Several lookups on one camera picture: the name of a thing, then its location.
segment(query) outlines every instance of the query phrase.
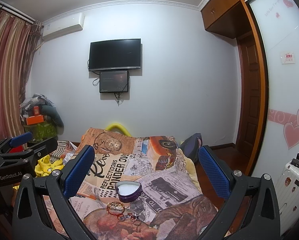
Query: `flat screen tv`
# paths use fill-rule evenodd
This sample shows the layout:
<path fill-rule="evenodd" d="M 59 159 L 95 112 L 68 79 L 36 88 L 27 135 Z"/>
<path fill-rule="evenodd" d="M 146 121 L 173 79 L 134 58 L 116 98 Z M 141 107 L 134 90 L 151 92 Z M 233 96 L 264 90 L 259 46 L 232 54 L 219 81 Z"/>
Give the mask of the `flat screen tv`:
<path fill-rule="evenodd" d="M 140 39 L 91 42 L 89 71 L 140 68 Z"/>

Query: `yellow tube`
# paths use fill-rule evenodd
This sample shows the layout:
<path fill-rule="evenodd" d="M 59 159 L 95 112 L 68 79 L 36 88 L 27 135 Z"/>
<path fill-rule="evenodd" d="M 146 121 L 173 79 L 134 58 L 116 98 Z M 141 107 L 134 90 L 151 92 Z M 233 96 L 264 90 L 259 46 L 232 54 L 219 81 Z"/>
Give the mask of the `yellow tube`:
<path fill-rule="evenodd" d="M 117 122 L 114 122 L 114 123 L 111 123 L 109 126 L 107 126 L 105 128 L 105 130 L 108 130 L 108 131 L 111 131 L 113 128 L 117 128 L 119 129 L 124 135 L 127 135 L 127 136 L 131 136 L 131 134 L 128 132 L 128 130 L 122 126 L 120 123 L 117 123 Z"/>

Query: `blue gripper pad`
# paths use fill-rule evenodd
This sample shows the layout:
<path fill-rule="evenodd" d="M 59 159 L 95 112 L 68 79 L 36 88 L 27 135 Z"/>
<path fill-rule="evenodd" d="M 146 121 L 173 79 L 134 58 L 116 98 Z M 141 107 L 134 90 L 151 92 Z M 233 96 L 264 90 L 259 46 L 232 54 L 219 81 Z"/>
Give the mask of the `blue gripper pad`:
<path fill-rule="evenodd" d="M 31 132 L 23 133 L 19 136 L 12 138 L 9 145 L 12 148 L 16 148 L 18 146 L 21 146 L 21 145 L 29 142 L 31 139 L 33 139 L 33 135 Z"/>
<path fill-rule="evenodd" d="M 216 194 L 219 197 L 228 199 L 230 196 L 229 181 L 204 146 L 200 147 L 198 151 L 198 159 Z"/>
<path fill-rule="evenodd" d="M 64 180 L 64 196 L 67 199 L 76 195 L 94 162 L 94 158 L 94 148 L 90 145 L 85 145 L 76 158 L 70 160 L 63 168 L 63 174 L 66 176 Z"/>

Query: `blue textured pad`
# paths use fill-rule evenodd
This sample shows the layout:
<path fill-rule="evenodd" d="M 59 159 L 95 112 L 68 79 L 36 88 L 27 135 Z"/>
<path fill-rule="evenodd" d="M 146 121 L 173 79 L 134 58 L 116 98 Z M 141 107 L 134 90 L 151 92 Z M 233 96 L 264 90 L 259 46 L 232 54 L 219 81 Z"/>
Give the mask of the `blue textured pad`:
<path fill-rule="evenodd" d="M 229 181 L 205 147 L 200 147 L 198 159 L 216 194 L 219 197 L 228 199 L 230 195 Z"/>
<path fill-rule="evenodd" d="M 11 139 L 10 141 L 10 147 L 16 148 L 18 146 L 21 146 L 27 142 L 29 142 L 33 138 L 33 135 L 31 132 L 23 133 L 19 136 L 16 136 Z"/>
<path fill-rule="evenodd" d="M 66 198 L 69 199 L 76 195 L 79 187 L 85 179 L 86 174 L 94 162 L 94 158 L 94 148 L 89 146 L 64 181 L 64 196 Z"/>

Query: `silver bolt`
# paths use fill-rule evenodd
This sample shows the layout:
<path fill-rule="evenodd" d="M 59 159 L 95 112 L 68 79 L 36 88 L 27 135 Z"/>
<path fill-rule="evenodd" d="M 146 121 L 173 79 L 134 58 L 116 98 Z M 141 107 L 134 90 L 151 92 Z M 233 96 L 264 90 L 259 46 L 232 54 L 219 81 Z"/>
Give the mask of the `silver bolt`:
<path fill-rule="evenodd" d="M 53 176 L 58 176 L 60 174 L 60 170 L 54 170 L 51 173 Z"/>
<path fill-rule="evenodd" d="M 271 179 L 271 177 L 270 177 L 270 175 L 269 175 L 269 174 L 264 174 L 264 179 L 270 180 L 270 179 Z"/>
<path fill-rule="evenodd" d="M 30 177 L 30 174 L 29 173 L 26 173 L 24 176 L 23 176 L 23 179 L 29 179 Z"/>
<path fill-rule="evenodd" d="M 234 175 L 240 177 L 242 175 L 242 172 L 239 170 L 234 170 Z"/>

